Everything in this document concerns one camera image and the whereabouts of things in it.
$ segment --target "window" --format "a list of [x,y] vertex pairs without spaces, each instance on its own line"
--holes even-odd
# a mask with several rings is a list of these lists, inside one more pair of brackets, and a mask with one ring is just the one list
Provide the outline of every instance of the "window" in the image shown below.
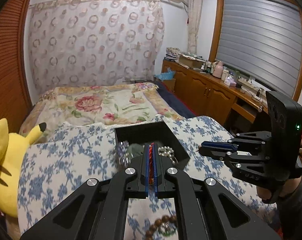
[[294,97],[302,66],[299,7],[286,0],[223,0],[222,6],[214,59]]

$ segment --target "brown wooden beads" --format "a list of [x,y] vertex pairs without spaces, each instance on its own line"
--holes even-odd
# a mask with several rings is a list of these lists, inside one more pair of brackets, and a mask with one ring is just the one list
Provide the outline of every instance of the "brown wooden beads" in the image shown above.
[[155,220],[153,225],[150,225],[149,230],[146,231],[145,240],[153,240],[153,233],[158,229],[159,226],[162,225],[162,223],[171,222],[177,226],[177,216],[172,215],[164,215],[161,219],[158,218]]

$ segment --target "wooden desk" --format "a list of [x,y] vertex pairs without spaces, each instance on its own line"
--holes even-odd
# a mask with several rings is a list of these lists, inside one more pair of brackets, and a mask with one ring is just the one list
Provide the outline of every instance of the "wooden desk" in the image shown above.
[[262,103],[253,100],[250,93],[229,87],[221,79],[187,69],[176,62],[164,60],[162,72],[166,72],[168,67],[176,71],[175,95],[197,115],[210,116],[224,125],[231,109],[251,123],[254,122],[260,106],[265,113],[268,113],[267,108]]

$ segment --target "yellow plush toy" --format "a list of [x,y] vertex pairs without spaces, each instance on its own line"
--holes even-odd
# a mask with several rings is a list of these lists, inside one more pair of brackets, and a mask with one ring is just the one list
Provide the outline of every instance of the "yellow plush toy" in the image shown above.
[[18,183],[24,154],[46,126],[40,123],[23,137],[9,133],[7,119],[0,120],[0,210],[11,217],[18,217]]

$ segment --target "tissue box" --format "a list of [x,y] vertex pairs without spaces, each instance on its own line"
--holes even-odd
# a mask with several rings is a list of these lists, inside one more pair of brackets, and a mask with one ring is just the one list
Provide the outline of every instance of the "tissue box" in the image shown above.
[[236,82],[234,82],[234,80],[231,76],[226,77],[226,79],[224,80],[224,83],[229,87],[235,87],[236,86]]

